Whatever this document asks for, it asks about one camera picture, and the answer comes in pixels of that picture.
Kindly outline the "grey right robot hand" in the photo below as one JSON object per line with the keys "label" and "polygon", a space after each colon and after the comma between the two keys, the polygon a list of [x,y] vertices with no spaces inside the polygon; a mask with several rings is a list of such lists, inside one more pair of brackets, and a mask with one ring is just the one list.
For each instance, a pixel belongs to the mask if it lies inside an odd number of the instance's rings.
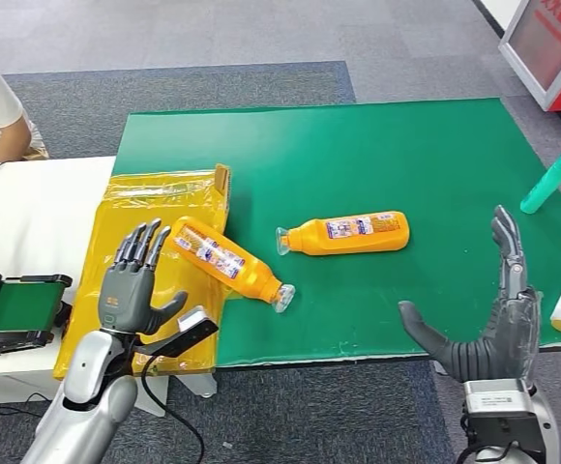
{"label": "grey right robot hand", "polygon": [[518,224],[502,205],[491,222],[500,249],[500,281],[489,319],[472,341],[454,341],[426,324],[415,305],[399,302],[403,327],[449,376],[460,382],[525,379],[538,353],[542,294],[528,282],[527,260]]}

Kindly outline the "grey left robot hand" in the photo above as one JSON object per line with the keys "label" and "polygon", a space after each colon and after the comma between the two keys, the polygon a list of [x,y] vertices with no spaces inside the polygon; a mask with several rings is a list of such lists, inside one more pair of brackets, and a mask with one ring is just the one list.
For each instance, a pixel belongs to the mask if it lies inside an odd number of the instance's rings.
{"label": "grey left robot hand", "polygon": [[102,329],[125,334],[155,334],[177,315],[188,298],[179,291],[160,308],[151,305],[155,271],[171,227],[155,218],[125,236],[101,283],[98,314]]}

